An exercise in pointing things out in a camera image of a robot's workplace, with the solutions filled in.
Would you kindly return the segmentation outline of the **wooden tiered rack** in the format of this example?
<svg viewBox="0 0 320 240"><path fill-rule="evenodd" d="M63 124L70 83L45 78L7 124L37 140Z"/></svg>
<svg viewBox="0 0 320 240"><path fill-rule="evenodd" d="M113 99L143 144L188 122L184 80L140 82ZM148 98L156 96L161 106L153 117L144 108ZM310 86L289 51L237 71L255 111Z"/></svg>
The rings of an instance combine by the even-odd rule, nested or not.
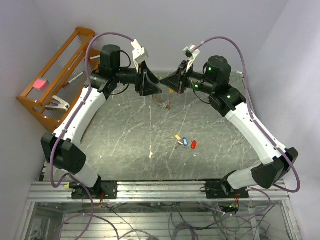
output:
<svg viewBox="0 0 320 240"><path fill-rule="evenodd" d="M99 59L90 61L88 68L84 60L86 53L90 57L100 54L100 51L94 48L87 49L95 35L92 29L77 27L26 89L16 98L49 132L53 132L59 127L76 105L87 80L86 71L92 71L98 66ZM62 88L66 82L81 72L84 72L82 76ZM45 90L40 91L33 88L33 83L37 79L49 82ZM58 96L69 103L69 110L67 112L46 110L45 107L52 102L53 96Z"/></svg>

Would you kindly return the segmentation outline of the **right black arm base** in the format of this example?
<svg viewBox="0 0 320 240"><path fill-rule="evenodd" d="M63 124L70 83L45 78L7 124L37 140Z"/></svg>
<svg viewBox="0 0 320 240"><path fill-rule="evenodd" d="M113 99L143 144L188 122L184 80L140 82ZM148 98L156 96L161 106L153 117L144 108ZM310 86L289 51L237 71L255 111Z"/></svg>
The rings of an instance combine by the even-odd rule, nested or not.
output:
<svg viewBox="0 0 320 240"><path fill-rule="evenodd" d="M205 193L207 199L248 199L249 193L245 187L238 190L226 191L218 179L206 181L199 191Z"/></svg>

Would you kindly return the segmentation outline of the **brown capped white marker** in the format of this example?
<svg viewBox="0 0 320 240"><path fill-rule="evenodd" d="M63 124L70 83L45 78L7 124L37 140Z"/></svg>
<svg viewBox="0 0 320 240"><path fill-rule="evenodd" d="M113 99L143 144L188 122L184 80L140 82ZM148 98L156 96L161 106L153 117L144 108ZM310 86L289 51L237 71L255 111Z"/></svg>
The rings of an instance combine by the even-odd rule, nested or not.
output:
<svg viewBox="0 0 320 240"><path fill-rule="evenodd" d="M82 71L81 73L79 73L78 75L76 75L75 77L73 77L72 79L70 79L68 82L66 82L62 88L66 88L68 85L70 85L71 83L73 83L74 81L76 81L79 77L81 77L84 74L84 72Z"/></svg>

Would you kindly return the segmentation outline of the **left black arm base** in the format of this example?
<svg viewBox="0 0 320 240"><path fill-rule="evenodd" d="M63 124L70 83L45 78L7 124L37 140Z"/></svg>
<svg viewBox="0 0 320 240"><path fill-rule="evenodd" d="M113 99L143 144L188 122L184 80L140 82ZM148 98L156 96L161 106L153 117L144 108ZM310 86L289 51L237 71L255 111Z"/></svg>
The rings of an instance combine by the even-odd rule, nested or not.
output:
<svg viewBox="0 0 320 240"><path fill-rule="evenodd" d="M72 189L71 199L72 200L89 200L89 194L92 199L102 199L102 200L115 200L118 193L118 184L115 181L99 181L94 185L94 187L85 188L78 183L72 182L69 184Z"/></svg>

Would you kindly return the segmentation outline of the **yellow tag key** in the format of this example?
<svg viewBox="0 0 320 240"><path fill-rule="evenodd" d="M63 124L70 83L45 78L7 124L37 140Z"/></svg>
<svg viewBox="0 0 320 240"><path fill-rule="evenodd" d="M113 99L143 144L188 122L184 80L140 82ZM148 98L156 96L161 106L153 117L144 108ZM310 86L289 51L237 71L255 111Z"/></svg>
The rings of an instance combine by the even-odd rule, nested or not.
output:
<svg viewBox="0 0 320 240"><path fill-rule="evenodd" d="M177 133L175 133L173 136L176 138L178 144L180 144L182 146L184 145L182 142L182 138Z"/></svg>

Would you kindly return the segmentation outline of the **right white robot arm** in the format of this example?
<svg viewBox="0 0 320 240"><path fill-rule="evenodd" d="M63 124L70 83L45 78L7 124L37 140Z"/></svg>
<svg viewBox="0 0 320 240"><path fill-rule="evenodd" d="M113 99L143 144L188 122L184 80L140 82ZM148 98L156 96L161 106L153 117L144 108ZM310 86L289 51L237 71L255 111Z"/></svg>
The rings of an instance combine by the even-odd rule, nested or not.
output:
<svg viewBox="0 0 320 240"><path fill-rule="evenodd" d="M232 123L251 144L259 163L243 170L228 173L219 181L220 192L233 197L238 189L258 185L264 189L276 186L277 181L292 170L298 151L280 143L249 109L246 98L230 85L231 66L222 56L211 56L198 73L182 61L176 72L160 83L178 94L186 89L208 95L209 104Z"/></svg>

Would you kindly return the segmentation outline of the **pink eraser block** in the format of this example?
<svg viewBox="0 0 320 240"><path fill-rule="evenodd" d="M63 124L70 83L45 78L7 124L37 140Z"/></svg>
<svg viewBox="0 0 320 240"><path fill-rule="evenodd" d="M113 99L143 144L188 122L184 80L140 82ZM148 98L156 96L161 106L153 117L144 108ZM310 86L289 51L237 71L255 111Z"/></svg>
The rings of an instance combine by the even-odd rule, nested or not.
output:
<svg viewBox="0 0 320 240"><path fill-rule="evenodd" d="M46 87L49 85L49 81L42 79L42 78L38 78L34 81L33 83L33 88L38 90L38 91L43 91L46 89Z"/></svg>

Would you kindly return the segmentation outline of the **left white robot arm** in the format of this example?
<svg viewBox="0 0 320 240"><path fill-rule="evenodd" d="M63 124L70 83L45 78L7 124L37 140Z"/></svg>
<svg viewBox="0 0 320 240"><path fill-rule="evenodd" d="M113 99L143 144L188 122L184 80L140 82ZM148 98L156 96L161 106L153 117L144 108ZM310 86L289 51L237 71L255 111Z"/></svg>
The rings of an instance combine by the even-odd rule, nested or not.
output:
<svg viewBox="0 0 320 240"><path fill-rule="evenodd" d="M119 46L108 44L102 48L99 65L91 72L67 118L53 133L46 133L41 138L50 169L62 170L66 176L75 179L75 188L84 188L85 194L91 199L101 195L102 178L88 166L86 155L79 145L97 111L118 84L134 85L143 97L162 93L156 84L156 76L147 66L147 50L136 40L131 45L134 67L121 65L123 50Z"/></svg>

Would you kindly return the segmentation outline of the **blue tag key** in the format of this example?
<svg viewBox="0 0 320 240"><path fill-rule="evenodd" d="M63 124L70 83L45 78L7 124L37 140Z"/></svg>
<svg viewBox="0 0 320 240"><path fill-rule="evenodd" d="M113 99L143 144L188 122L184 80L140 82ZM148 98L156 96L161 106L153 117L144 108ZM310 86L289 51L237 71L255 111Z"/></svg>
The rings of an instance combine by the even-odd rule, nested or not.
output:
<svg viewBox="0 0 320 240"><path fill-rule="evenodd" d="M187 147L189 145L188 140L187 140L186 137L182 138L182 144L183 144L184 147Z"/></svg>

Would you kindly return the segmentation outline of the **aluminium frame rail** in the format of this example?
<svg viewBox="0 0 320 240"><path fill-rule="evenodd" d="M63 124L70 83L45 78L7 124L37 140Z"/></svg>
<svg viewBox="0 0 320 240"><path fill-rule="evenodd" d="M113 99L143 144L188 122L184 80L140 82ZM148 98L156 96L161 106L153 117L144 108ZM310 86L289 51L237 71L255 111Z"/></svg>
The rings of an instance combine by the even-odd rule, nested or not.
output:
<svg viewBox="0 0 320 240"><path fill-rule="evenodd" d="M235 197L221 198L215 193L207 198L202 190L204 181L140 181L117 182L113 199L103 198L105 203L159 203L159 202L233 202ZM72 190L64 186L53 188L49 182L35 182L31 185L27 201L30 203L88 203L88 199L72 199ZM262 189L253 186L240 196L241 201L283 201L289 200L289 194L283 190L271 187Z"/></svg>

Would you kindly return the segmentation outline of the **red capped white marker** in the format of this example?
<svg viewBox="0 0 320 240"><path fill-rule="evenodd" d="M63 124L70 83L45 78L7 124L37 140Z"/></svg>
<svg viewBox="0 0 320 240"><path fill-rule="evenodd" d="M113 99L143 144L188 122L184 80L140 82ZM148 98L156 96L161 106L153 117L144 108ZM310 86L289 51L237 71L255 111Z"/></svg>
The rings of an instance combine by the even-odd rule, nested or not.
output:
<svg viewBox="0 0 320 240"><path fill-rule="evenodd" d="M99 58L100 58L100 55L96 55L96 56L85 58L84 61L85 62L90 62L90 61L93 61L93 60L99 59Z"/></svg>

